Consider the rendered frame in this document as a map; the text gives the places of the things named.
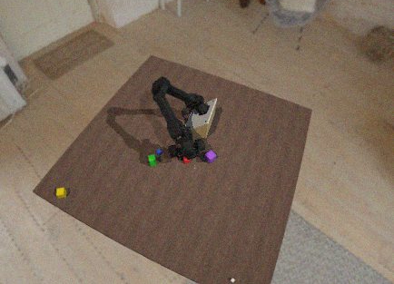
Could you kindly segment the purple block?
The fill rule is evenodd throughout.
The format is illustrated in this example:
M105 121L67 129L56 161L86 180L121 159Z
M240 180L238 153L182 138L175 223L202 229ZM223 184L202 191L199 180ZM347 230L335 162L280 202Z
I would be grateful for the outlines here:
M205 154L204 159L211 164L214 160L216 160L216 154L213 151L209 151Z

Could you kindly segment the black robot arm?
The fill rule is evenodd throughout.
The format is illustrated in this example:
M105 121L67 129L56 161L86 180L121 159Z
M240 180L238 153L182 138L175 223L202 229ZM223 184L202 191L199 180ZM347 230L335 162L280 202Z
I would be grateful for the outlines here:
M155 83L153 83L153 100L157 103L161 110L165 121L167 122L167 130L176 143L181 145L182 157L187 160L193 159L200 154L200 150L194 148L192 142L192 131L190 126L184 126L182 121L178 120L174 115L171 106L168 104L165 94L168 93L185 102L186 107L195 109L199 115L206 114L209 110L210 105L204 102L202 95L196 93L186 93L183 90L171 86L169 81L161 77ZM182 138L178 139L178 137Z

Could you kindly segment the red block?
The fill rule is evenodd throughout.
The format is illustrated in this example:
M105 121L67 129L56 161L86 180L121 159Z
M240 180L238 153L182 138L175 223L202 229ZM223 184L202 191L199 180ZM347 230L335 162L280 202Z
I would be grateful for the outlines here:
M182 159L183 159L184 164L191 162L191 160L187 160L185 157L182 157Z

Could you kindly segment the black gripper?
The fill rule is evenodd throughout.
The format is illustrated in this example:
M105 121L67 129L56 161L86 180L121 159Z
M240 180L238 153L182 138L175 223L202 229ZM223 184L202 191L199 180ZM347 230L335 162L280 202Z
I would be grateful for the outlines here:
M205 150L205 144L203 142L203 139L195 140L193 145L194 145L194 148L199 149L200 151ZM179 159L178 152L181 152L181 148L176 148L175 145L172 145L172 146L168 147L168 150L169 150L171 158L177 157Z

